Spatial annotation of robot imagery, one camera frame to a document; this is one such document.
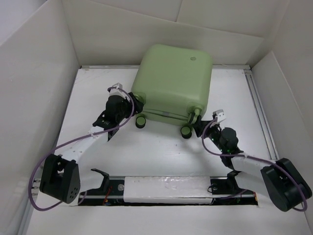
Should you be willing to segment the green hard-shell suitcase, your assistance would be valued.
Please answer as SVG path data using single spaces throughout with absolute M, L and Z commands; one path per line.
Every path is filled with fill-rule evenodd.
M 151 46 L 144 54 L 131 91 L 143 110 L 135 124 L 143 128 L 148 120 L 180 127 L 184 139 L 192 136 L 192 125 L 208 105 L 213 60 L 204 51 Z

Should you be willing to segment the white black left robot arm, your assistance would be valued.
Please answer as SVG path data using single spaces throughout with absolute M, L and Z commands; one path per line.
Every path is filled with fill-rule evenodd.
M 81 189 L 79 160 L 91 155 L 96 146 L 107 143 L 131 117 L 143 111 L 141 102 L 132 92 L 109 88 L 109 98 L 104 111 L 92 124 L 88 134 L 62 146 L 73 146 L 60 155 L 50 153 L 44 162 L 39 190 L 60 202 L 70 204 Z

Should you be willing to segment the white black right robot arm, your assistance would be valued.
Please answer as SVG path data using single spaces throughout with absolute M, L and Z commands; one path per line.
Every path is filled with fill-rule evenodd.
M 229 127 L 221 128 L 217 117 L 211 121 L 198 117 L 192 127 L 197 137 L 202 141 L 210 139 L 220 150 L 215 155 L 231 169 L 226 180 L 230 192 L 250 190 L 259 193 L 283 212 L 307 210 L 312 190 L 289 159 L 270 161 L 243 152 L 238 147 L 236 131 Z

